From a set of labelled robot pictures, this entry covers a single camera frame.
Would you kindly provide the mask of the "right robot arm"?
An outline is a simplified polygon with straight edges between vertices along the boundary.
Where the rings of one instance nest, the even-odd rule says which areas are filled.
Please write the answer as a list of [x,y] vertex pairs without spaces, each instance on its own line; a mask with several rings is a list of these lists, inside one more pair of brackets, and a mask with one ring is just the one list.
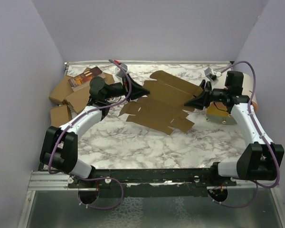
[[214,105],[234,119],[246,145],[237,161],[217,164],[217,169],[209,173],[210,183],[219,186],[226,177],[249,181],[275,180],[284,149],[265,133],[256,117],[253,78],[239,71],[221,73],[211,68],[204,73],[207,79],[200,84],[201,94],[184,105],[200,110]]

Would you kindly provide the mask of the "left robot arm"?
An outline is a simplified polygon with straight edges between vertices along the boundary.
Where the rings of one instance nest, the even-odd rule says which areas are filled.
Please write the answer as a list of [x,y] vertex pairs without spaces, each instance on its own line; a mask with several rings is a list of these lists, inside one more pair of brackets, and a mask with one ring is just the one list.
[[47,129],[40,154],[40,162],[48,166],[51,174],[63,172],[79,177],[84,187],[95,183],[95,168],[78,158],[78,139],[93,125],[102,121],[113,106],[110,98],[124,96],[126,101],[148,95],[149,90],[136,83],[129,75],[121,82],[108,85],[101,77],[90,81],[87,106],[74,119],[60,127]]

